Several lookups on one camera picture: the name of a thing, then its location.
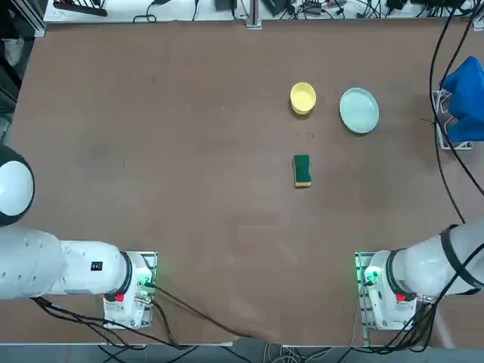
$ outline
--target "blue cloth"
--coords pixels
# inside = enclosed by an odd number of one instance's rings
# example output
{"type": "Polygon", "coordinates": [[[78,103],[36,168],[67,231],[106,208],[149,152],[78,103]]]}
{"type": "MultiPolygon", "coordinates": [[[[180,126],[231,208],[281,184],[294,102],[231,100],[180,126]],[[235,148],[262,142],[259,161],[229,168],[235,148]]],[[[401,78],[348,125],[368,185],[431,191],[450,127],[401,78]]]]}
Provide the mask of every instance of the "blue cloth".
{"type": "Polygon", "coordinates": [[[447,129],[451,141],[484,141],[484,71],[479,61],[468,57],[442,87],[452,93],[448,112],[458,120],[447,129]]]}

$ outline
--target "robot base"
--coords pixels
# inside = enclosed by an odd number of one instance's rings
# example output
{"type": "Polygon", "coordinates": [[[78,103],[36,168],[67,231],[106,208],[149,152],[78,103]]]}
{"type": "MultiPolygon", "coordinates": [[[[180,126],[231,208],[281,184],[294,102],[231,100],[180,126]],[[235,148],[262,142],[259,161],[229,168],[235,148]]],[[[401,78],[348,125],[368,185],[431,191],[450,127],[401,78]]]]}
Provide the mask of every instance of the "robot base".
{"type": "MultiPolygon", "coordinates": [[[[103,298],[104,318],[133,329],[150,327],[153,320],[154,290],[144,286],[155,283],[157,276],[157,252],[126,251],[131,259],[133,271],[131,284],[124,296],[111,302],[103,298]]],[[[117,325],[105,324],[109,329],[122,329],[117,325]]]]}
{"type": "Polygon", "coordinates": [[[415,314],[417,299],[404,301],[396,296],[386,279],[386,259],[389,251],[356,253],[360,308],[364,329],[401,330],[415,314]]]}

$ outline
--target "metal bracket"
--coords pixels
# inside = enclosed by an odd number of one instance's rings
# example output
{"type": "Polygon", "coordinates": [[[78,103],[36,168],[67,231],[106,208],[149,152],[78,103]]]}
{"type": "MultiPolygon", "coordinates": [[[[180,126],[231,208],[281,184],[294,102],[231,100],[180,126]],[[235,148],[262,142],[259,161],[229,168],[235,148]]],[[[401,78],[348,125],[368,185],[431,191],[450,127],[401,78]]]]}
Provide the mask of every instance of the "metal bracket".
{"type": "MultiPolygon", "coordinates": [[[[151,283],[156,284],[157,279],[157,263],[158,263],[158,252],[157,251],[150,251],[150,252],[138,252],[141,257],[143,257],[144,261],[146,261],[146,265],[153,273],[151,277],[151,283]]],[[[150,300],[154,299],[154,289],[150,289],[148,291],[148,298],[150,300]]],[[[143,312],[143,318],[141,319],[141,327],[150,327],[153,321],[153,306],[145,306],[143,312]]]]}
{"type": "Polygon", "coordinates": [[[11,2],[34,29],[34,36],[43,37],[45,35],[45,23],[42,15],[27,0],[11,0],[11,2]]]}
{"type": "MultiPolygon", "coordinates": [[[[454,125],[457,122],[457,119],[453,117],[448,112],[448,105],[451,100],[452,93],[447,92],[445,90],[441,91],[432,91],[432,102],[433,106],[437,111],[437,116],[439,120],[444,120],[444,131],[447,133],[447,128],[454,125]]],[[[437,136],[439,137],[440,148],[442,150],[451,150],[450,146],[448,145],[447,141],[444,139],[442,134],[442,130],[440,127],[436,126],[437,128],[437,136]]],[[[456,142],[453,143],[455,150],[471,150],[473,148],[472,141],[463,141],[463,142],[456,142]]]]}
{"type": "Polygon", "coordinates": [[[373,309],[368,292],[363,287],[363,273],[370,264],[375,252],[355,252],[356,280],[358,282],[358,298],[360,302],[361,327],[363,329],[363,340],[366,346],[370,345],[369,329],[375,328],[373,309]]]}
{"type": "Polygon", "coordinates": [[[250,14],[246,22],[247,29],[262,29],[262,21],[259,19],[259,0],[250,1],[250,14]]]}

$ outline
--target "black band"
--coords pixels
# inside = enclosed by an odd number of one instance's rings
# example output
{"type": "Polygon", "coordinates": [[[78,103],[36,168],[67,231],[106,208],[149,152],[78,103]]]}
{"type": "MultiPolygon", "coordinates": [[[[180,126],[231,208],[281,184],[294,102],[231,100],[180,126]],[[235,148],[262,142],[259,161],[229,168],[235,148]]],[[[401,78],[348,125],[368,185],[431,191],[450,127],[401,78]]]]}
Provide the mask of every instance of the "black band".
{"type": "Polygon", "coordinates": [[[133,265],[131,263],[131,259],[129,259],[128,253],[124,251],[120,251],[119,253],[121,253],[121,256],[126,262],[126,276],[124,277],[124,281],[121,284],[121,287],[116,292],[104,294],[106,300],[111,302],[115,301],[115,295],[124,295],[128,291],[133,276],[133,265]]]}
{"type": "Polygon", "coordinates": [[[386,280],[388,281],[388,285],[390,286],[390,289],[392,289],[392,292],[396,294],[401,294],[405,297],[405,301],[412,301],[417,297],[416,293],[409,293],[407,290],[403,290],[399,283],[396,282],[396,278],[393,275],[393,259],[395,258],[396,254],[405,248],[401,248],[400,250],[394,250],[390,252],[390,255],[388,256],[388,259],[386,259],[386,265],[385,265],[385,270],[386,270],[386,280]]]}
{"type": "Polygon", "coordinates": [[[15,216],[10,216],[8,214],[0,212],[0,226],[2,227],[5,225],[11,225],[22,219],[22,217],[25,216],[25,214],[29,210],[30,206],[32,206],[33,198],[36,194],[36,181],[33,178],[33,171],[30,168],[28,162],[21,155],[10,149],[8,146],[0,144],[0,166],[8,163],[9,161],[17,161],[18,163],[22,163],[27,167],[27,169],[30,171],[30,174],[32,175],[33,190],[32,199],[30,200],[29,205],[23,212],[15,216]]]}
{"type": "Polygon", "coordinates": [[[462,267],[461,261],[459,261],[459,258],[455,254],[454,247],[451,243],[451,229],[455,227],[457,227],[457,225],[450,225],[440,234],[440,242],[442,243],[445,257],[447,257],[448,263],[451,264],[455,273],[459,274],[459,277],[462,280],[466,281],[472,287],[482,289],[484,284],[481,281],[476,280],[466,268],[462,267]]]}
{"type": "Polygon", "coordinates": [[[397,254],[397,252],[401,250],[403,250],[403,248],[401,248],[400,250],[394,250],[390,252],[388,259],[386,259],[385,271],[386,271],[386,279],[388,280],[388,285],[390,286],[390,289],[392,289],[393,293],[406,294],[407,291],[403,290],[396,282],[395,276],[393,275],[393,268],[392,268],[393,259],[395,258],[395,255],[397,254]]]}

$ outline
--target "floor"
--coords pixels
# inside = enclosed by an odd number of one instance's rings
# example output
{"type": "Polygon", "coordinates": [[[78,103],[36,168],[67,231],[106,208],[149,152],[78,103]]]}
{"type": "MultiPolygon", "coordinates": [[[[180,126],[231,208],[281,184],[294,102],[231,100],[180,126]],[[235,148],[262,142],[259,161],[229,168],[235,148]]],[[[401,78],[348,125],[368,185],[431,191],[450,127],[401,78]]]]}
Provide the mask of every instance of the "floor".
{"type": "MultiPolygon", "coordinates": [[[[244,339],[237,343],[233,350],[247,358],[252,363],[262,362],[262,352],[265,344],[260,340],[244,339]]],[[[118,349],[109,349],[115,353],[118,349]]],[[[336,348],[319,361],[337,362],[346,348],[336,348]]],[[[309,354],[310,349],[301,349],[302,354],[309,354]]],[[[164,363],[180,353],[166,346],[149,346],[144,351],[123,352],[118,357],[123,362],[159,362],[164,363]]],[[[49,363],[101,363],[107,356],[97,346],[0,346],[2,363],[22,363],[32,361],[48,361],[49,363]]],[[[345,363],[380,363],[391,361],[395,363],[474,363],[484,359],[483,351],[428,349],[423,353],[397,352],[392,355],[368,355],[352,352],[344,359],[345,363]]],[[[201,361],[242,362],[225,350],[215,346],[204,346],[179,360],[180,363],[195,363],[201,361]]]]}

